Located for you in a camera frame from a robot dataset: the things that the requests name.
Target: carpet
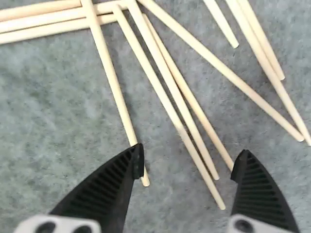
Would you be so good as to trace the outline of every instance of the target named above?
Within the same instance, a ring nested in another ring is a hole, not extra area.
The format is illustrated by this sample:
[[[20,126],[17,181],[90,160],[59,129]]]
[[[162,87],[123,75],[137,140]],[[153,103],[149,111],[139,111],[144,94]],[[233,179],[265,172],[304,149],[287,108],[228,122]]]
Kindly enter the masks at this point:
[[[0,9],[35,3],[3,0]],[[217,1],[240,46],[233,49],[201,0],[157,0],[290,123],[225,1]],[[282,81],[311,130],[311,2],[250,1],[286,75]],[[311,222],[311,149],[141,6],[167,46],[232,159],[252,151],[282,190],[303,233]],[[161,82],[154,61],[127,11]],[[125,233],[225,233],[236,184],[198,119],[220,174],[218,209],[117,23],[102,26],[151,185],[136,181]],[[129,147],[90,30],[0,46],[0,226],[10,233],[47,213],[108,159]]]

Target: black grip surface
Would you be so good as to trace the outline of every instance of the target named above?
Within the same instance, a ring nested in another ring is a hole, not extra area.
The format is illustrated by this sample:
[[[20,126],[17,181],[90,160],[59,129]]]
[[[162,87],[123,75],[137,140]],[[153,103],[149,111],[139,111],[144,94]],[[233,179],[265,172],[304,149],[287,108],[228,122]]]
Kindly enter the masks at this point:
[[[293,214],[277,184],[248,150],[243,150],[231,173],[238,183],[232,215],[247,217],[299,233]]]
[[[143,176],[142,144],[128,148],[75,187],[51,215],[93,219],[102,232],[121,233],[134,179]]]

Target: robotic claw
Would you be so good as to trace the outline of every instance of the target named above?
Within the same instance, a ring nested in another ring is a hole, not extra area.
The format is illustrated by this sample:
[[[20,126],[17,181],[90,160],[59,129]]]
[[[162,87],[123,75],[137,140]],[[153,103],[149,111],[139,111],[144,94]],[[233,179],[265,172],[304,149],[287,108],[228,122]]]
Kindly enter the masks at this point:
[[[142,144],[126,149],[82,181],[49,215],[21,222],[14,233],[122,233],[143,165]],[[299,233],[277,184],[250,151],[239,154],[231,179],[238,188],[227,233]]]

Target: wooden stick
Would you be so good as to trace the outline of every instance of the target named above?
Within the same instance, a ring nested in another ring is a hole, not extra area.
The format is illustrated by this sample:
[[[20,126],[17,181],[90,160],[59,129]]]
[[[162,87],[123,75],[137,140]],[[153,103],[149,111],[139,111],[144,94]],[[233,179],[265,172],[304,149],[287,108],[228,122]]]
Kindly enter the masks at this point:
[[[266,73],[268,79],[270,80],[272,86],[276,90],[278,96],[281,98],[283,104],[285,105],[287,111],[293,118],[294,122],[296,123],[298,129],[306,139],[306,142],[309,146],[311,146],[311,136],[308,132],[308,129],[303,122],[299,112],[297,111],[295,105],[293,104],[291,98],[289,97],[288,93],[286,92],[282,82],[279,80],[279,77],[276,75],[275,71],[273,70],[270,62],[268,61],[266,54],[261,48],[259,41],[257,40],[256,35],[254,34],[252,28],[250,27],[247,19],[245,18],[240,5],[238,4],[237,0],[226,0],[231,12],[233,13],[235,19],[237,20],[243,34],[245,35],[249,45],[251,46],[254,54],[256,55],[261,67],[263,68],[264,72]]]
[[[228,168],[230,169],[230,171],[232,171],[234,163],[233,163],[229,153],[227,152],[226,148],[224,147],[224,145],[222,144],[218,135],[216,134],[215,130],[213,129],[211,123],[209,122],[208,118],[206,117],[205,113],[203,112],[200,104],[198,103],[198,101],[194,97],[193,93],[191,92],[190,88],[188,87],[185,79],[183,78],[182,74],[180,73],[178,67],[176,66],[176,64],[175,64],[174,60],[172,59],[172,57],[170,56],[169,52],[165,48],[165,46],[164,46],[163,42],[161,41],[159,35],[156,33],[156,31],[155,31],[154,27],[152,26],[150,20],[147,18],[146,15],[144,15],[144,19],[147,22],[148,27],[149,27],[157,45],[158,45],[158,47],[159,47],[159,49],[160,49],[160,51],[161,51],[161,53],[162,53],[162,55],[166,61],[166,64],[168,65],[178,87],[180,88],[180,90],[184,94],[186,100],[188,101],[188,103],[192,107],[195,114],[198,116],[200,122],[202,123],[202,125],[205,129],[205,131],[207,132],[210,139],[214,143],[215,147],[219,151],[220,155],[222,156],[223,160],[227,164]]]
[[[133,129],[133,125],[130,119],[130,116],[128,114],[125,101],[121,92],[121,88],[118,82],[118,78],[116,75],[116,72],[113,68],[113,64],[108,52],[108,48],[103,36],[102,29],[99,25],[99,22],[97,20],[97,16],[93,7],[92,0],[81,0],[81,4],[83,6],[83,9],[86,12],[86,19],[89,23],[92,35],[94,37],[94,41],[98,50],[98,53],[100,55],[101,61],[103,63],[103,67],[105,69],[114,99],[117,104],[117,108],[119,111],[119,114],[122,119],[122,123],[124,125],[127,137],[129,139],[130,145],[133,146],[137,144],[137,138]],[[142,184],[144,186],[149,186],[150,181],[148,178],[148,174],[146,172],[146,168],[144,167],[144,176],[141,178]]]
[[[48,12],[55,12],[81,6],[79,0],[54,0],[28,6],[0,10],[0,22],[15,18],[36,16]]]
[[[113,14],[103,15],[97,17],[99,24],[108,24],[116,21]],[[0,45],[13,43],[22,40],[29,40],[39,38],[48,35],[66,33],[77,31],[81,29],[89,28],[89,24],[86,18],[74,19],[66,22],[53,23],[43,25],[34,28],[27,28],[15,32],[1,33],[0,34]]]
[[[223,34],[231,44],[233,48],[239,46],[238,40],[236,39],[234,33],[232,32],[225,16],[223,15],[221,9],[219,8],[215,0],[203,0],[210,13],[214,17],[219,28],[222,30]]]
[[[268,104],[260,95],[258,95],[249,85],[247,85],[239,76],[230,70],[222,61],[211,53],[201,42],[191,35],[175,19],[167,14],[159,5],[152,0],[139,0],[148,10],[159,18],[166,26],[182,38],[188,45],[204,57],[212,66],[218,69],[230,82],[246,94],[261,109],[280,124],[297,141],[301,142],[304,137],[295,129],[280,113],[278,113],[270,104]]]
[[[285,79],[284,72],[281,68],[281,65],[277,61],[276,55],[273,52],[273,49],[269,43],[269,40],[264,33],[256,15],[255,12],[252,9],[252,6],[249,4],[248,0],[238,0],[238,3],[247,18],[247,21],[249,22],[251,28],[253,29],[253,32],[255,33],[258,41],[260,42],[260,45],[262,49],[264,50],[269,62],[272,65],[273,70],[276,72],[278,78],[280,80]]]
[[[122,9],[126,9],[126,4],[122,0],[114,0],[95,4],[95,12],[97,15],[111,13],[111,7],[115,4],[119,4]],[[85,18],[82,7],[0,22],[0,33],[64,22],[77,18]]]
[[[127,3],[127,7],[138,27],[138,30],[140,31],[143,39],[146,42],[146,45],[151,53],[151,55],[153,56],[155,63],[157,65],[157,67],[160,70],[160,73],[162,74],[162,77],[166,83],[166,85],[168,86],[168,89],[170,91],[170,93],[172,94],[172,97],[181,113],[181,115],[183,116],[183,119],[185,120],[185,123],[187,125],[187,127],[189,128],[189,131],[209,169],[209,171],[211,172],[213,178],[215,180],[219,179],[219,175],[217,173],[217,170],[215,168],[215,165],[212,161],[212,158],[210,157],[210,154],[204,144],[204,141],[199,133],[199,130],[197,129],[194,120],[192,119],[192,116],[190,114],[190,111],[181,95],[181,93],[179,92],[179,89],[174,81],[174,78],[172,77],[172,74],[169,70],[169,68],[167,67],[165,60],[159,50],[159,48],[157,47],[157,44],[155,42],[155,40],[153,39],[153,36],[142,16],[142,13],[137,5],[136,0],[125,0],[125,2]]]
[[[156,76],[155,71],[153,70],[150,62],[148,61],[148,58],[146,54],[144,53],[141,45],[139,44],[133,30],[131,29],[130,25],[128,24],[126,18],[124,17],[124,14],[122,13],[121,9],[116,6],[113,9],[113,13],[116,16],[118,23],[129,42],[131,48],[133,49],[133,52],[135,53],[139,63],[141,64],[143,70],[145,71],[151,85],[155,89],[155,92],[157,93],[158,97],[160,98],[166,112],[168,113],[170,119],[172,120],[172,123],[176,127],[181,139],[183,140],[187,150],[189,151],[195,165],[198,167],[198,170],[200,174],[202,175],[205,183],[207,184],[208,188],[210,189],[212,196],[215,198],[218,206],[220,209],[225,209],[224,201],[222,200],[221,196],[219,195],[217,188],[215,184],[213,183],[213,180],[211,179],[210,175],[208,174],[207,170],[205,169],[205,166],[196,151],[190,137],[187,134],[187,131],[185,130],[181,120],[179,119],[177,112],[175,111],[172,103],[170,102],[168,96],[166,95],[158,77]]]

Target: floor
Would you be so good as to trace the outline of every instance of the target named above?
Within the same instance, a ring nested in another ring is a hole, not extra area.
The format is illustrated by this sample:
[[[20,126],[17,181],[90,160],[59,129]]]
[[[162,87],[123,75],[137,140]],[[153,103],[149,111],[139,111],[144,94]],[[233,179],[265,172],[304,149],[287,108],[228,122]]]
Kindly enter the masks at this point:
[[[0,8],[38,1],[3,0]],[[156,2],[293,123],[225,1],[217,2],[240,43],[237,49],[226,41],[202,0]],[[284,86],[311,130],[311,2],[250,3],[283,67]],[[242,149],[251,150],[276,180],[301,232],[309,232],[311,149],[295,141],[141,8],[231,157],[235,159]],[[236,184],[202,125],[193,115],[221,176],[215,183],[225,211],[218,209],[118,24],[102,30],[137,137],[145,147],[151,179],[148,188],[139,181],[134,184],[124,232],[226,232]],[[9,233],[21,220],[47,213],[129,143],[89,30],[1,45],[0,57],[0,226]]]

